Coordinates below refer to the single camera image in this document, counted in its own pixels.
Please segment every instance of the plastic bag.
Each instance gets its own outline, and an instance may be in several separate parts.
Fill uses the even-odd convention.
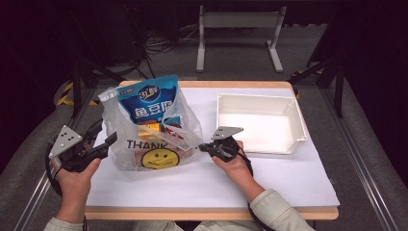
[[[146,170],[189,163],[201,152],[201,124],[169,75],[134,85],[109,88],[98,95],[107,136],[119,169]]]

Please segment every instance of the hand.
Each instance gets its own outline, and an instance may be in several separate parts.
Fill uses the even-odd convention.
[[[237,141],[237,144],[241,148],[240,153],[243,154],[243,143]],[[227,163],[223,162],[217,156],[214,156],[212,159],[218,167],[221,167],[225,171],[230,180],[241,188],[249,202],[252,202],[256,196],[265,190],[252,177],[246,162],[241,156],[237,156],[235,159]]]
[[[90,178],[97,171],[100,159],[93,160],[82,172],[61,169],[57,175],[63,192],[63,202],[56,218],[70,223],[82,223],[90,191]]]

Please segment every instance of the sleeve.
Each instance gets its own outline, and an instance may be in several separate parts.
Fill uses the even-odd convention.
[[[252,201],[250,207],[261,222],[276,231],[314,230],[277,191],[262,192]]]
[[[69,223],[57,218],[51,218],[44,231],[82,231],[83,223]]]

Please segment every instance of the yellow smiley face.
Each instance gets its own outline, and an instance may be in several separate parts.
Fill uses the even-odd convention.
[[[175,167],[180,163],[179,155],[165,148],[157,148],[144,153],[141,157],[143,167],[162,169],[166,167]]]

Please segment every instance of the white plastic bin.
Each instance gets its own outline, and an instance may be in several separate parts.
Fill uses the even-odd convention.
[[[242,127],[234,135],[245,153],[292,154],[306,141],[304,122],[294,97],[218,95],[217,127]]]

